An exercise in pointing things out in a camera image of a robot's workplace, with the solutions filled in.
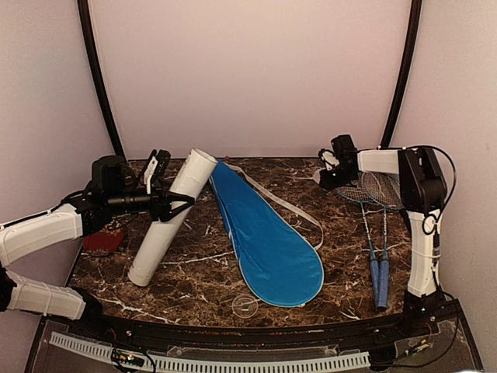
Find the blue racket bag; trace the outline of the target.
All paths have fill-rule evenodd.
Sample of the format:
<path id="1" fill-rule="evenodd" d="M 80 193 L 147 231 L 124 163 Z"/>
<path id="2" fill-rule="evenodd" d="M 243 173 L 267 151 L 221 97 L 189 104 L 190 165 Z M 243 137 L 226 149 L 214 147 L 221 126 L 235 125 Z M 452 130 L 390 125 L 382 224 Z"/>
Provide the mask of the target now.
<path id="1" fill-rule="evenodd" d="M 250 291 L 274 306 L 308 303 L 321 290 L 324 270 L 317 250 L 262 197 L 300 215 L 312 216 L 270 193 L 237 166 L 219 162 L 210 176 L 224 227 Z"/>

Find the clear plastic tube lid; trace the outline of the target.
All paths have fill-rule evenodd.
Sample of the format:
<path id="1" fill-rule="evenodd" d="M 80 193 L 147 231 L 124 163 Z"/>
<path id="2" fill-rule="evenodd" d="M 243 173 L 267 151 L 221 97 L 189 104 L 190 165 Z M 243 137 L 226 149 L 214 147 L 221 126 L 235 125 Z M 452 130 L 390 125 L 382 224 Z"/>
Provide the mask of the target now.
<path id="1" fill-rule="evenodd" d="M 234 298 L 231 308 L 237 317 L 249 319 L 257 313 L 259 300 L 252 295 L 238 295 Z"/>

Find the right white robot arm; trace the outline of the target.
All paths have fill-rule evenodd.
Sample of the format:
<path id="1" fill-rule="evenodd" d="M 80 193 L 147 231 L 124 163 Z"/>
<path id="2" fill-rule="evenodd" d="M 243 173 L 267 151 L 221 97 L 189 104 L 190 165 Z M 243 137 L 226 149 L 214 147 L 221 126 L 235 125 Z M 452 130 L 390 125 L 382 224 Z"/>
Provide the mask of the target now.
<path id="1" fill-rule="evenodd" d="M 440 227 L 454 193 L 437 158 L 439 148 L 414 145 L 359 150 L 348 134 L 332 139 L 318 157 L 324 167 L 319 184 L 357 203 L 377 204 L 384 213 L 404 211 L 411 233 L 411 271 L 407 297 L 413 302 L 440 290 Z"/>

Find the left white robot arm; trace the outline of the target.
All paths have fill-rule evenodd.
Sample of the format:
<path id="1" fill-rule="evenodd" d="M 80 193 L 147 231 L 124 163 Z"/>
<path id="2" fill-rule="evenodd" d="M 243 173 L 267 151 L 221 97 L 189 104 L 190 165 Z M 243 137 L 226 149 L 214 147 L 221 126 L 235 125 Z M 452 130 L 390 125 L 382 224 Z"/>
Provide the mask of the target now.
<path id="1" fill-rule="evenodd" d="M 135 174 L 121 155 L 107 155 L 92 164 L 92 178 L 49 210 L 1 225 L 1 310 L 20 310 L 78 320 L 93 339 L 109 333 L 109 320 L 95 309 L 85 291 L 62 288 L 22 277 L 8 267 L 15 261 L 59 242 L 101 231 L 122 214 L 150 214 L 167 222 L 192 207 L 194 197 L 165 189 L 160 177 L 169 164 L 166 150 L 152 151 Z"/>

